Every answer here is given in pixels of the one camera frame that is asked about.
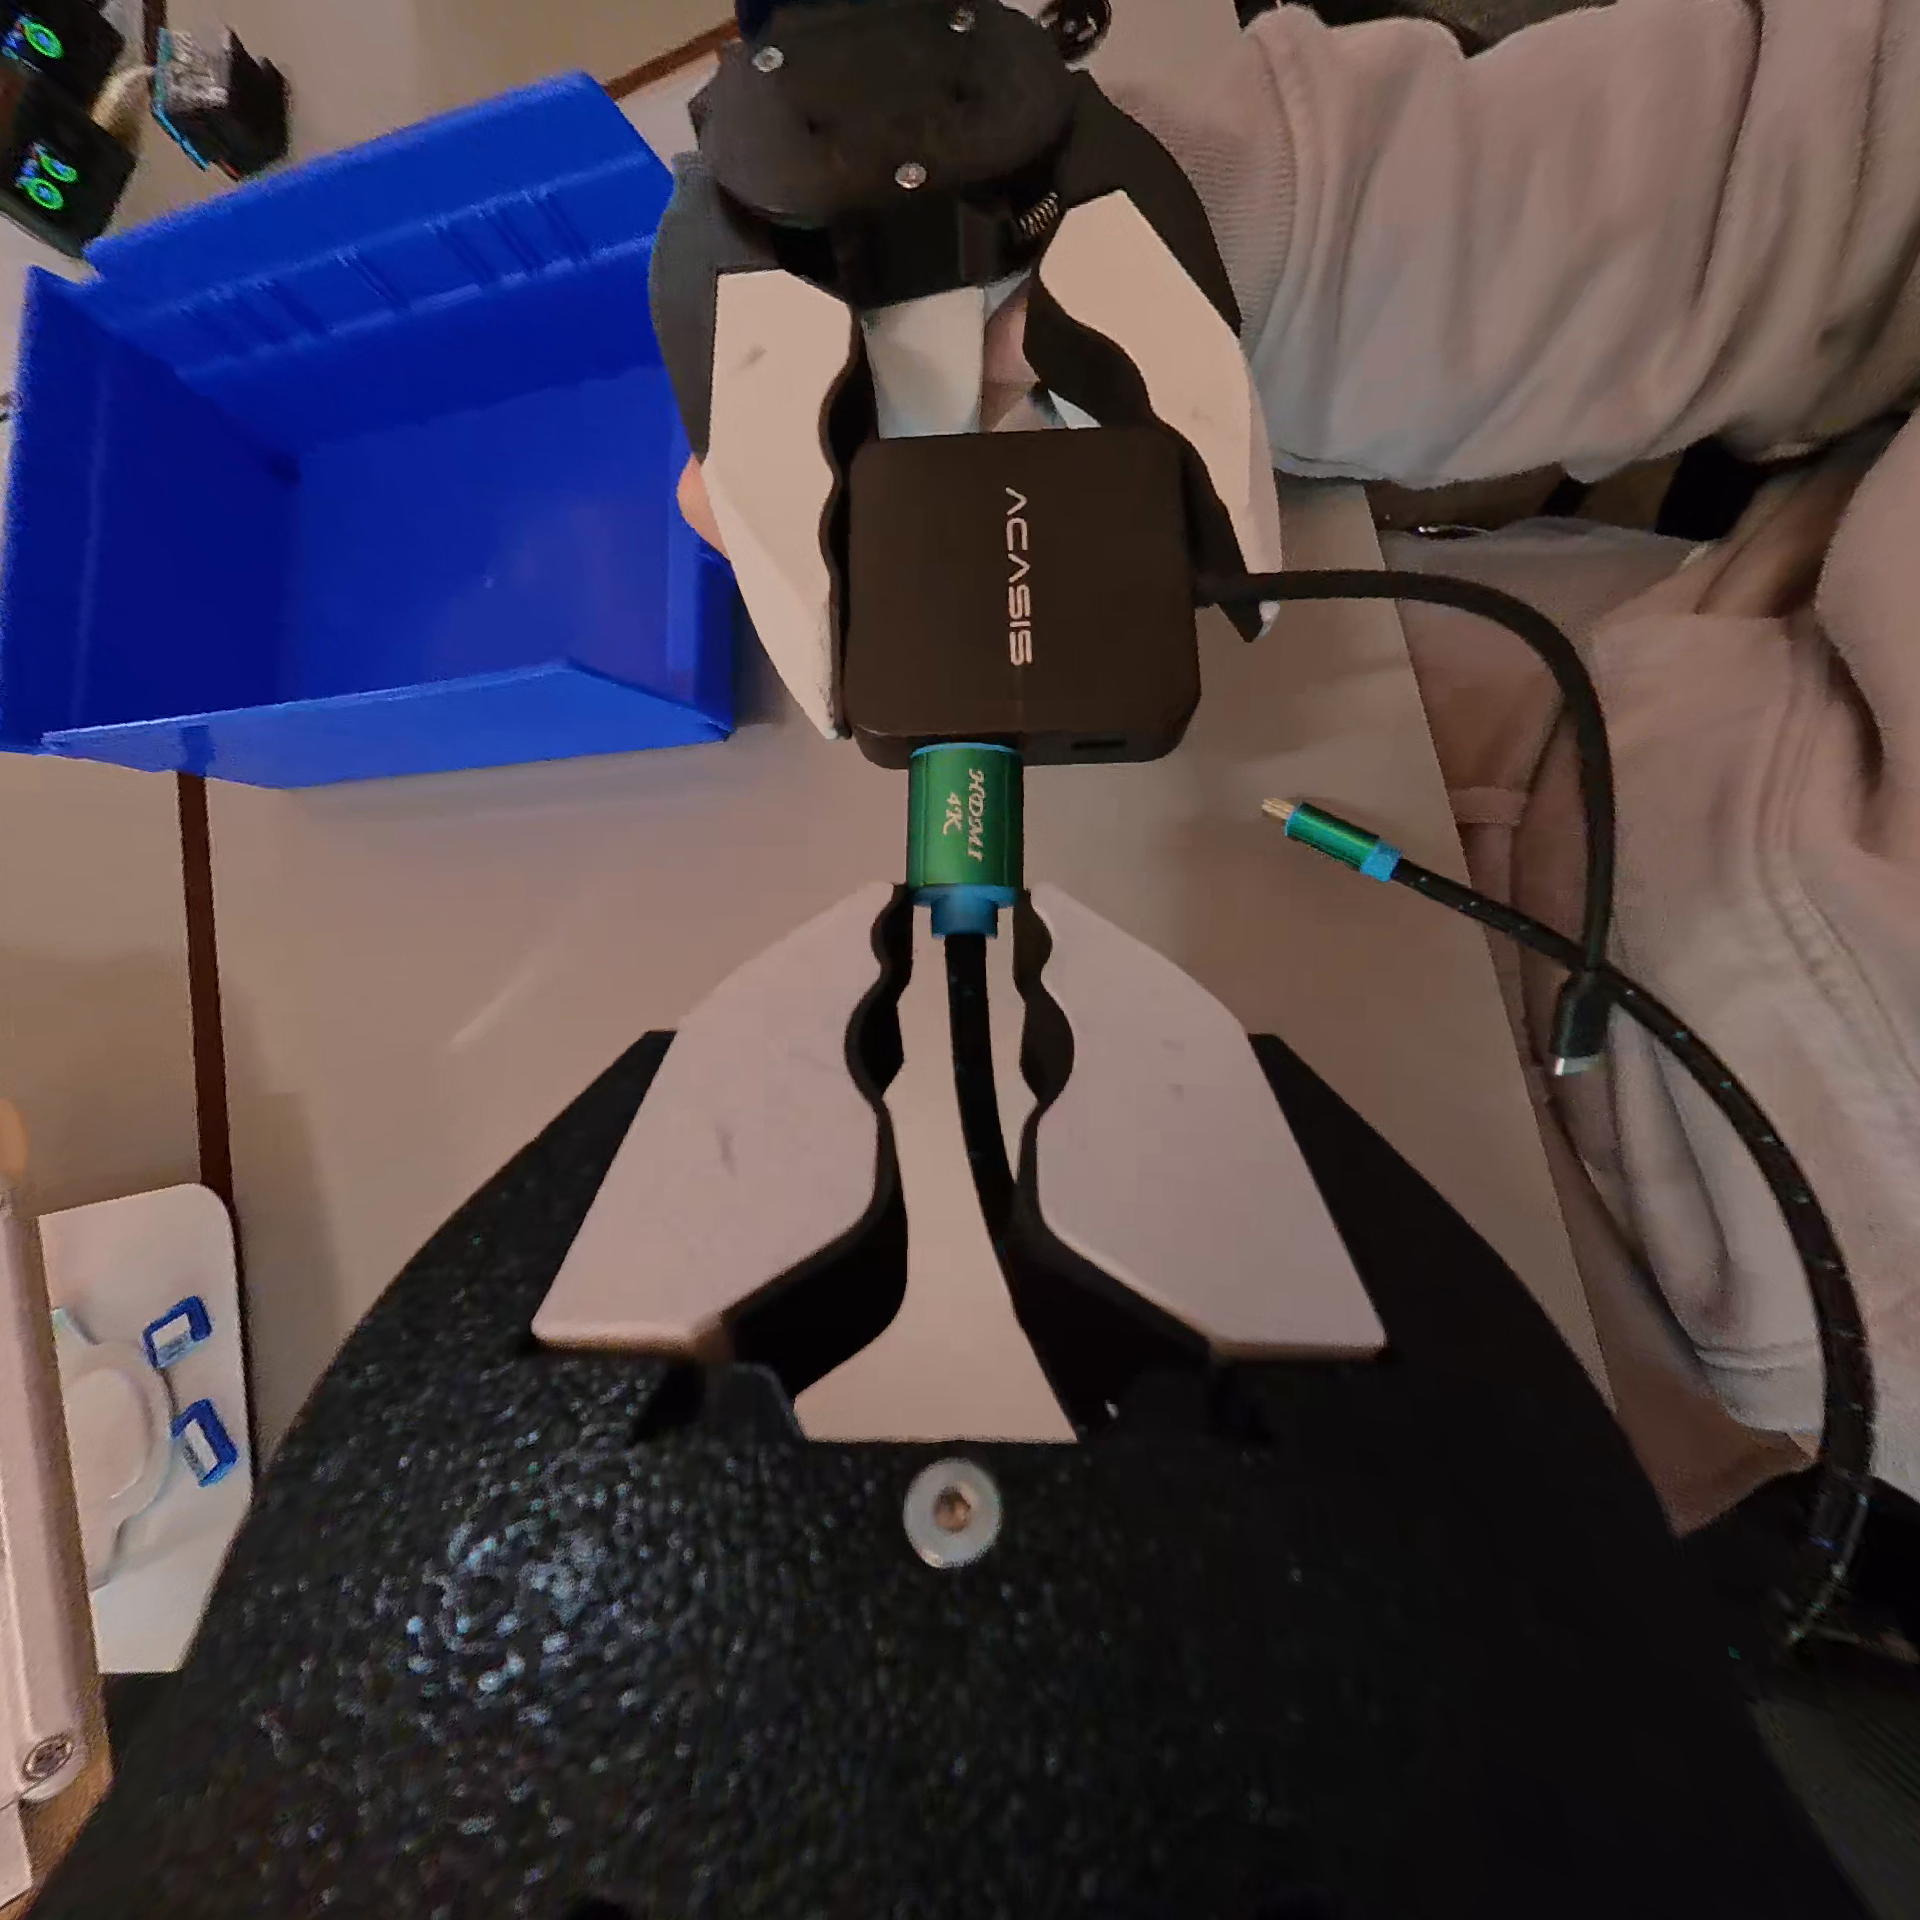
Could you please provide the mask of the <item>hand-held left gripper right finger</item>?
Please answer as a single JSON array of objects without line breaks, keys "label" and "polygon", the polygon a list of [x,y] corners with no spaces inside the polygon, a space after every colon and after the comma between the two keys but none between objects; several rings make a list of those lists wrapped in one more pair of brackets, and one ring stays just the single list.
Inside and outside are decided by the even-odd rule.
[{"label": "hand-held left gripper right finger", "polygon": [[1046,883],[1022,990],[1063,1018],[1035,1090],[1040,1226],[1201,1335],[1218,1360],[1369,1360],[1384,1322],[1235,1012],[1156,948]]}]

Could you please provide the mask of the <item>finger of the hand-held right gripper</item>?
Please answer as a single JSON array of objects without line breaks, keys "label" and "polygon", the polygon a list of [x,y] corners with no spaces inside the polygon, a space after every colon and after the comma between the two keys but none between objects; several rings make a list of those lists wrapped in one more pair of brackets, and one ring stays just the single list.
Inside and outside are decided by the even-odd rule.
[{"label": "finger of the hand-held right gripper", "polygon": [[804,718],[846,736],[833,406],[870,398],[851,306],[779,269],[715,280],[705,488],[759,644]]},{"label": "finger of the hand-held right gripper", "polygon": [[1065,212],[1033,275],[1031,309],[1031,367],[1051,398],[1095,426],[1175,438],[1198,572],[1280,572],[1279,484],[1239,324],[1127,195]]}]

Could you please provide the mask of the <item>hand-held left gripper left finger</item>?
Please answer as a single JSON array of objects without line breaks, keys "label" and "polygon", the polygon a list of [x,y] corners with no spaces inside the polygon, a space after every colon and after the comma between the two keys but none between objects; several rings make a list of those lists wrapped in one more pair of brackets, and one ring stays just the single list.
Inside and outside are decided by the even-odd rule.
[{"label": "hand-held left gripper left finger", "polygon": [[906,1298],[887,1090],[910,896],[872,883],[756,952],[665,1045],[536,1311],[560,1351],[835,1368]]}]

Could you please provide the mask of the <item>black usb hub with cable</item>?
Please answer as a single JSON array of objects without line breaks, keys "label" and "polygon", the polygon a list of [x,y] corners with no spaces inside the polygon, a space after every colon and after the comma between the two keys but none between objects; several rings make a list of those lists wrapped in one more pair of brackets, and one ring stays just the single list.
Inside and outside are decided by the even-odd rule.
[{"label": "black usb hub with cable", "polygon": [[1447,574],[1306,566],[1206,578],[1172,444],[1147,428],[890,438],[846,493],[846,719],[862,754],[908,778],[906,890],[938,939],[985,943],[1025,890],[1025,770],[1171,754],[1201,701],[1196,614],[1244,637],[1280,607],[1392,604],[1487,622],[1547,669],[1575,740],[1580,935],[1415,878],[1378,837],[1316,805],[1287,834],[1372,880],[1499,927],[1563,970],[1551,1069],[1599,1066],[1625,1002],[1617,917],[1617,770],[1600,694],[1574,637],[1511,591]]}]

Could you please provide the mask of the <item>person's right forearm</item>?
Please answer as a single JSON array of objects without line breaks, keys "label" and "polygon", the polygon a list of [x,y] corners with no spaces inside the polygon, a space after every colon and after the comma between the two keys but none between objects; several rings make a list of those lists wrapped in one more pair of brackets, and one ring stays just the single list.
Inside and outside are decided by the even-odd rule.
[{"label": "person's right forearm", "polygon": [[1260,16],[1121,106],[1233,277],[1271,463],[1404,488],[1697,440],[1784,458],[1916,398],[1919,14]]}]

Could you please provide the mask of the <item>blue plastic bin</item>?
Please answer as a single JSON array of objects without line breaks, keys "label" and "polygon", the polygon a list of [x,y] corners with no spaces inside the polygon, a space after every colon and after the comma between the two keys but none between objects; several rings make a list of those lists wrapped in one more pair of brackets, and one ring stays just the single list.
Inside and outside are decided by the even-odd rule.
[{"label": "blue plastic bin", "polygon": [[4,751],[299,789],[728,738],[670,186],[575,72],[27,269]]}]

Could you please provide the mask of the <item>white packet with blue clips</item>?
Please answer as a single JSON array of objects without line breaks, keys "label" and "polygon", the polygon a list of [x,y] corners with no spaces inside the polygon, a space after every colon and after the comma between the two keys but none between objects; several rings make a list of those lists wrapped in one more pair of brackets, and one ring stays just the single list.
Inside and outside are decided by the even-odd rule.
[{"label": "white packet with blue clips", "polygon": [[254,1492],[234,1222],[178,1183],[49,1214],[39,1252],[96,1662],[175,1674]]}]

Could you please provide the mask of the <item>person's grey hoodie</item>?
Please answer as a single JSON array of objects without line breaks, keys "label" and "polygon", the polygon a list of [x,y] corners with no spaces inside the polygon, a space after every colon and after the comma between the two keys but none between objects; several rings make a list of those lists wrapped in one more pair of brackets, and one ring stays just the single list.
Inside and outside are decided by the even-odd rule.
[{"label": "person's grey hoodie", "polygon": [[[1919,437],[1775,472],[1716,542],[1523,518],[1392,570],[1527,599],[1580,647],[1617,766],[1611,955],[1779,1122],[1857,1284],[1875,1474],[1916,1498]],[[1740,1141],[1631,1019],[1545,1075],[1555,971],[1495,948],[1631,1445],[1679,1534],[1811,1462],[1809,1288]]]}]

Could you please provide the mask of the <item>black electronics module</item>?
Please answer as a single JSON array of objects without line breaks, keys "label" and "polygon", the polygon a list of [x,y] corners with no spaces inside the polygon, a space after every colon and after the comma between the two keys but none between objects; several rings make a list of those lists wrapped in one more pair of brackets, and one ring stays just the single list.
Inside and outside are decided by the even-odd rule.
[{"label": "black electronics module", "polygon": [[155,124],[200,171],[231,182],[271,171],[294,147],[287,78],[231,30],[158,28],[152,60],[120,67],[90,122],[130,152]]}]

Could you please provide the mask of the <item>aluminium bar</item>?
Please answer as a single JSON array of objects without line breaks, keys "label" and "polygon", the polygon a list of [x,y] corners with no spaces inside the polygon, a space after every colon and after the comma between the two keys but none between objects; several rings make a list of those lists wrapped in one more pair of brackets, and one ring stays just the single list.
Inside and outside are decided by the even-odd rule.
[{"label": "aluminium bar", "polygon": [[23,1827],[106,1746],[80,1507],[27,1175],[3,1175],[3,1797]]}]

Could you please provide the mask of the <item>black device with green display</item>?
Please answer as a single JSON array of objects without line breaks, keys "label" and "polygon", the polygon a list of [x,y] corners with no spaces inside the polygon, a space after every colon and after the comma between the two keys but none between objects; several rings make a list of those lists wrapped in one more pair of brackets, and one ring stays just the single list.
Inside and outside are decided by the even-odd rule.
[{"label": "black device with green display", "polygon": [[96,243],[128,189],[132,151],[41,72],[3,62],[3,212],[63,256]]},{"label": "black device with green display", "polygon": [[95,92],[120,63],[128,36],[95,3],[4,3],[3,58]]}]

